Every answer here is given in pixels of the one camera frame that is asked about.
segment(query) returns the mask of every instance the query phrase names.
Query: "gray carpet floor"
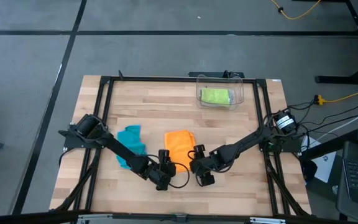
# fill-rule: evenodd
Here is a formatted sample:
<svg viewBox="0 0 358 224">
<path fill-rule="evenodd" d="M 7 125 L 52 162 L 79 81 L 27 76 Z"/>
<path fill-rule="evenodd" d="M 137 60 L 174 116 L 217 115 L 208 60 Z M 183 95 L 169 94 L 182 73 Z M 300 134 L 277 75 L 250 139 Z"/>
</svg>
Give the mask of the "gray carpet floor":
<svg viewBox="0 0 358 224">
<path fill-rule="evenodd" d="M 71 30 L 80 2 L 0 0 L 0 29 Z M 358 12 L 358 1 L 353 3 Z M 313 5 L 290 0 L 279 4 L 291 16 Z M 323 2 L 303 19 L 289 21 L 269 0 L 94 0 L 88 1 L 80 24 L 80 30 L 356 29 L 344 3 Z M 5 143 L 0 149 L 0 215 L 8 214 L 12 206 L 68 38 L 0 35 L 0 141 Z M 289 105 L 310 101 L 315 94 L 336 99 L 357 92 L 358 86 L 317 84 L 314 76 L 357 71 L 358 37 L 77 36 L 23 212 L 48 210 L 63 147 L 57 131 L 71 121 L 82 76 L 117 75 L 119 69 L 128 76 L 176 77 L 190 71 L 241 71 L 249 78 L 281 79 Z M 315 106 L 305 121 L 318 122 L 355 105 L 358 96 Z M 338 133 L 355 128 L 349 126 Z M 338 218 L 333 202 L 311 192 L 309 197 L 315 215 Z"/>
</svg>

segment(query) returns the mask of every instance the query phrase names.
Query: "clear plastic container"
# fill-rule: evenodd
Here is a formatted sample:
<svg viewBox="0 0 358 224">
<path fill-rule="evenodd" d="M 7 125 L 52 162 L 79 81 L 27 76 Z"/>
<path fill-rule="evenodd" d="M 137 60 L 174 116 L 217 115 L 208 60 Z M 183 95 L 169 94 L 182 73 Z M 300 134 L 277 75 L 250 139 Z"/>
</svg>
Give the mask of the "clear plastic container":
<svg viewBox="0 0 358 224">
<path fill-rule="evenodd" d="M 244 102 L 242 80 L 198 75 L 196 97 L 199 108 L 234 110 Z"/>
</svg>

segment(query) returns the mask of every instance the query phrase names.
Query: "desk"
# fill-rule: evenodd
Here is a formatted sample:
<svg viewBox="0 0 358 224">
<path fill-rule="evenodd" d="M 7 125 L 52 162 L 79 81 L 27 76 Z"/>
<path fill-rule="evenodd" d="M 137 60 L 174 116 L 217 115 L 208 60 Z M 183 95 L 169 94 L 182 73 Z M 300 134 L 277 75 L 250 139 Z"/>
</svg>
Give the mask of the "desk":
<svg viewBox="0 0 358 224">
<path fill-rule="evenodd" d="M 100 76 L 84 76 L 73 115 L 76 123 L 92 113 Z M 272 111 L 287 107 L 279 80 L 266 80 Z M 195 104 L 196 83 L 115 81 L 107 125 L 114 135 L 131 124 L 142 126 L 141 140 L 149 154 L 164 148 L 164 133 L 187 129 L 197 144 L 210 151 L 236 142 L 258 127 L 252 85 L 244 84 L 244 102 L 234 111 L 199 109 Z M 260 90 L 262 109 L 263 94 Z M 105 95 L 101 100 L 104 107 Z M 84 149 L 62 159 L 50 208 L 59 206 L 76 185 Z M 291 154 L 281 154 L 285 183 L 296 201 L 310 213 L 300 164 Z M 120 168 L 116 155 L 103 149 L 93 195 L 92 212 L 187 213 L 194 215 L 272 215 L 263 155 L 258 147 L 241 154 L 230 172 L 216 174 L 214 185 L 200 187 L 191 174 L 182 189 L 158 192 L 129 170 Z M 181 185 L 187 173 L 177 174 L 172 184 Z M 276 189 L 279 212 L 283 212 Z M 87 186 L 80 208 L 85 207 Z"/>
</svg>

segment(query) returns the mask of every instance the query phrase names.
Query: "black cable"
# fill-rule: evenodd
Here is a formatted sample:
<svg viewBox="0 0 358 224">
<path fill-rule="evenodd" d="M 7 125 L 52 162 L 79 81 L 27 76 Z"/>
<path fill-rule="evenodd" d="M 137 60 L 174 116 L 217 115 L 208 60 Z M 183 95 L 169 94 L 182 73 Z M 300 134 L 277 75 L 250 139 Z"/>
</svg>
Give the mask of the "black cable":
<svg viewBox="0 0 358 224">
<path fill-rule="evenodd" d="M 183 164 L 181 164 L 181 163 L 179 163 L 179 162 L 171 162 L 171 163 L 177 164 L 177 165 L 180 165 L 180 166 L 183 166 L 183 167 L 186 169 L 186 171 L 187 171 L 187 181 L 186 181 L 185 184 L 183 184 L 182 186 L 179 186 L 179 187 L 174 186 L 174 185 L 172 185 L 172 184 L 169 184 L 169 186 L 171 186 L 171 187 L 173 187 L 173 188 L 176 188 L 176 189 L 180 189 L 180 188 L 185 187 L 185 186 L 189 183 L 189 180 L 190 180 L 190 171 L 189 171 L 189 169 L 187 169 L 187 167 L 186 167 L 185 165 L 183 165 Z"/>
<path fill-rule="evenodd" d="M 60 157 L 59 157 L 59 167 L 60 167 L 60 164 L 62 163 L 62 159 L 63 159 L 63 156 L 66 154 L 66 153 L 68 153 L 68 152 L 70 152 L 71 150 L 66 150 L 66 151 L 64 151 L 61 155 L 60 155 Z"/>
<path fill-rule="evenodd" d="M 318 127 L 318 128 L 314 128 L 314 129 L 310 130 L 309 132 L 319 130 L 320 128 L 323 128 L 323 127 L 325 127 L 325 126 L 328 126 L 328 125 L 331 125 L 331 124 L 336 124 L 336 123 L 338 123 L 338 122 L 345 121 L 345 120 L 347 120 L 347 119 L 352 119 L 352 118 L 355 118 L 355 117 L 357 117 L 357 116 L 358 116 L 358 115 L 354 115 L 354 116 L 350 116 L 350 117 L 347 117 L 347 118 L 343 118 L 343 119 L 340 119 L 340 120 L 337 120 L 337 121 L 333 121 L 333 122 L 330 122 L 330 123 L 328 123 L 328 124 L 324 124 L 324 125 L 322 125 L 322 126 L 320 126 L 320 127 Z"/>
<path fill-rule="evenodd" d="M 304 115 L 304 117 L 303 117 L 298 123 L 301 123 L 301 122 L 307 117 L 307 115 L 309 114 L 310 108 L 311 108 L 311 106 L 313 105 L 313 103 L 314 103 L 314 100 L 313 100 L 312 102 L 310 102 L 310 105 L 309 105 L 309 107 L 308 107 L 308 111 L 306 112 L 306 114 Z"/>
<path fill-rule="evenodd" d="M 300 105 L 304 105 L 304 104 L 309 104 L 310 101 L 307 101 L 307 102 L 304 102 L 304 103 L 298 103 L 297 105 L 288 105 L 289 108 L 292 108 L 294 106 L 300 106 Z"/>
<path fill-rule="evenodd" d="M 314 102 L 315 102 L 315 99 L 313 99 L 313 100 L 311 100 L 311 101 L 309 101 L 309 102 L 300 103 L 299 105 L 303 105 L 303 104 L 305 104 L 305 103 L 309 103 L 309 105 L 306 106 L 306 107 L 304 107 L 304 108 L 296 108 L 295 106 L 298 106 L 298 105 L 288 106 L 287 108 L 291 108 L 291 109 L 294 109 L 294 110 L 305 110 L 305 109 L 310 108 L 311 106 L 313 106 Z"/>
<path fill-rule="evenodd" d="M 197 184 L 200 186 L 200 187 L 202 187 L 203 185 L 202 184 L 200 184 L 200 182 L 198 181 L 198 178 L 197 178 L 197 175 L 196 175 L 196 181 L 197 181 Z"/>
<path fill-rule="evenodd" d="M 355 109 L 357 109 L 357 108 L 358 108 L 358 105 L 357 105 L 356 107 L 352 108 L 352 109 L 343 111 L 343 112 L 341 112 L 341 113 L 329 115 L 329 116 L 325 117 L 320 123 L 314 123 L 314 122 L 311 122 L 311 121 L 307 121 L 307 122 L 303 122 L 303 124 L 308 124 L 308 123 L 310 123 L 310 124 L 315 124 L 315 125 L 321 125 L 321 124 L 323 124 L 324 121 L 325 121 L 326 119 L 328 119 L 328 118 L 332 118 L 332 117 L 334 117 L 334 116 L 338 116 L 338 115 L 341 115 L 341 114 L 350 112 L 350 111 L 355 110 Z"/>
<path fill-rule="evenodd" d="M 306 130 L 306 137 L 308 138 L 308 142 L 306 143 L 306 151 L 309 149 L 309 147 L 310 147 L 310 135 L 309 135 L 309 129 L 305 126 L 305 125 L 303 125 L 303 124 L 299 124 L 299 126 L 300 127 L 302 127 L 302 128 L 304 128 L 305 130 Z"/>
<path fill-rule="evenodd" d="M 324 131 L 310 131 L 310 132 L 316 132 L 316 133 L 321 133 L 321 134 L 332 134 L 332 135 L 335 135 L 336 137 L 339 137 L 339 135 L 337 135 L 335 133 L 325 133 Z"/>
<path fill-rule="evenodd" d="M 295 156 L 295 158 L 299 160 L 299 157 L 295 152 L 291 152 L 291 154 L 293 154 L 293 156 Z"/>
<path fill-rule="evenodd" d="M 195 152 L 196 152 L 196 151 L 194 151 L 194 150 L 188 151 L 188 152 L 187 152 L 187 157 L 189 157 L 189 159 L 193 160 L 194 158 L 192 158 L 189 154 L 190 154 L 190 153 L 195 153 Z"/>
<path fill-rule="evenodd" d="M 159 156 L 156 156 L 156 155 L 153 155 L 153 154 L 136 155 L 136 156 L 155 157 L 155 158 L 158 159 L 158 161 L 160 160 Z M 178 186 L 175 186 L 175 185 L 172 185 L 172 184 L 169 184 L 169 186 L 171 186 L 171 187 L 173 187 L 173 188 L 176 188 L 176 189 L 180 189 L 180 188 L 185 187 L 185 186 L 189 183 L 189 181 L 190 181 L 190 171 L 189 171 L 189 169 L 187 169 L 187 167 L 186 167 L 185 165 L 183 165 L 183 164 L 181 164 L 181 163 L 179 163 L 179 162 L 171 162 L 171 163 L 172 163 L 172 164 L 177 164 L 177 165 L 179 165 L 179 166 L 183 166 L 183 167 L 186 169 L 186 171 L 187 171 L 187 181 L 186 181 L 185 184 L 183 184 L 182 186 L 179 186 L 179 187 L 178 187 Z"/>
</svg>

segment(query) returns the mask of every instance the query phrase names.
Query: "white cable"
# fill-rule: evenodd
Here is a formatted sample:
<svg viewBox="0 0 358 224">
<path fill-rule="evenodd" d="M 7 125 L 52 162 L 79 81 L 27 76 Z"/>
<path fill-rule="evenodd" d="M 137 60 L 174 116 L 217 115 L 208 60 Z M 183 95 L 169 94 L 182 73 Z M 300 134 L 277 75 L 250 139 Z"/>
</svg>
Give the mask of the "white cable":
<svg viewBox="0 0 358 224">
<path fill-rule="evenodd" d="M 349 122 L 346 123 L 346 124 L 340 125 L 339 127 L 330 130 L 329 132 L 327 132 L 327 133 L 323 134 L 322 136 L 320 136 L 320 138 L 318 138 L 318 139 L 314 140 L 312 143 L 310 143 L 310 146 L 313 145 L 313 143 L 315 143 L 316 141 L 319 141 L 320 139 L 322 139 L 323 137 L 325 137 L 326 135 L 331 134 L 331 133 L 333 133 L 334 131 L 336 131 L 336 130 L 338 130 L 338 129 L 341 129 L 341 128 L 347 126 L 348 124 L 351 124 L 351 123 L 353 123 L 354 121 L 357 121 L 357 120 L 358 120 L 358 117 L 354 118 L 353 120 L 349 121 Z"/>
</svg>

